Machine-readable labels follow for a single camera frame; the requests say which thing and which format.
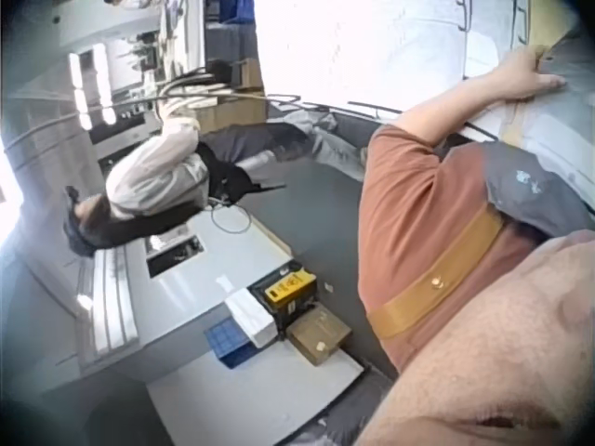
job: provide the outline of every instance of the hand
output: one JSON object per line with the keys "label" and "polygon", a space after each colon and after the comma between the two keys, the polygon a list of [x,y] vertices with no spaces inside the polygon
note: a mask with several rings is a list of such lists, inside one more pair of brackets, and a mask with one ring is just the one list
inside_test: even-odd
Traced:
{"label": "hand", "polygon": [[527,46],[510,52],[493,71],[486,75],[498,99],[524,99],[566,85],[563,77],[541,74],[539,60],[545,46]]}

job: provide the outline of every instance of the forearm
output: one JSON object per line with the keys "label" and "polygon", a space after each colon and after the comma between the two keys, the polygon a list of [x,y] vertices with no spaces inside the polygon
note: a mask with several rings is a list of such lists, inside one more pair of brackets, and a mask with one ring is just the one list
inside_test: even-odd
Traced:
{"label": "forearm", "polygon": [[403,113],[396,121],[406,132],[437,145],[469,118],[500,100],[488,76],[464,81]]}

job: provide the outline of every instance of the tan strap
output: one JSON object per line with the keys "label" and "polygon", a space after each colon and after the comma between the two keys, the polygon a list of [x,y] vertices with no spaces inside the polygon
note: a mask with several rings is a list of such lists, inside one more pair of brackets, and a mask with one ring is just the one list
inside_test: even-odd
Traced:
{"label": "tan strap", "polygon": [[502,229],[502,216],[486,204],[446,251],[416,282],[367,318],[379,339],[388,339],[418,323],[447,298],[487,253]]}

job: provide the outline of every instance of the skin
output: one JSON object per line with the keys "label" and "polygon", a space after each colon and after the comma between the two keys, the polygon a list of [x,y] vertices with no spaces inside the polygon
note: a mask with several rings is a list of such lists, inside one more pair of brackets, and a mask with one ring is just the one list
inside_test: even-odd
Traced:
{"label": "skin", "polygon": [[[543,53],[515,51],[394,124],[435,145],[494,102],[563,86],[537,71]],[[592,290],[595,234],[545,243],[428,343],[358,444],[558,444],[593,394]]]}

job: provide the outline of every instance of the orange t-shirt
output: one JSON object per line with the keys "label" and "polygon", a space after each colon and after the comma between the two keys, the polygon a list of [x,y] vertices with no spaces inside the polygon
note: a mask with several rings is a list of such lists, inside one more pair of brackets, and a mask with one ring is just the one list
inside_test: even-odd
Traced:
{"label": "orange t-shirt", "polygon": [[[368,145],[360,204],[359,293],[379,308],[423,275],[487,202],[483,149],[470,143],[440,162],[423,140],[381,127]],[[467,302],[522,262],[536,230],[508,220],[477,268],[415,326],[381,344],[402,372]]]}

